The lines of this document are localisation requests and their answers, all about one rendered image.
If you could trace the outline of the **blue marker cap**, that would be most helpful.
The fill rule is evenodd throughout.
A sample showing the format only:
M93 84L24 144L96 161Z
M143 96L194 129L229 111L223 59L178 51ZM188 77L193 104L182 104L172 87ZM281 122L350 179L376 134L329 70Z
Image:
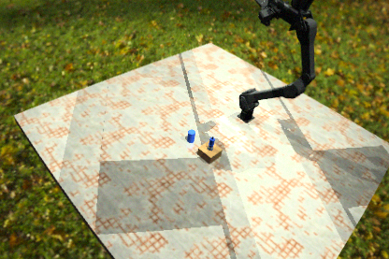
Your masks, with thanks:
M189 143L193 143L195 141L195 130L189 130L188 131L187 141Z

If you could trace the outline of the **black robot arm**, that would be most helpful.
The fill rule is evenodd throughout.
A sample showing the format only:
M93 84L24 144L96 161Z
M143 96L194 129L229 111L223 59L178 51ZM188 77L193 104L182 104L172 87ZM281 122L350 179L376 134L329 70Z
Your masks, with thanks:
M309 10L313 0L292 0L291 5L282 13L282 19L290 24L289 31L296 30L301 46L302 76L284 87L276 87L257 91L250 88L239 95L239 107L242 109L238 117L248 123L254 119L254 108L259 106L258 100L284 97L296 98L306 91L307 86L315 79L314 73L314 38L317 34L317 24ZM274 4L259 11L259 19L268 27L273 18L279 18L280 12ZM304 20L303 18L306 19Z

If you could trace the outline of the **tan square block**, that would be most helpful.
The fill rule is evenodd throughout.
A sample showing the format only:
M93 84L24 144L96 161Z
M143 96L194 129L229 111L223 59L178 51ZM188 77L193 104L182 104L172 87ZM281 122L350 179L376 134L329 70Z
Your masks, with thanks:
M197 151L197 155L200 156L209 165L222 156L223 150L214 144L213 150L209 150L209 141L200 146Z

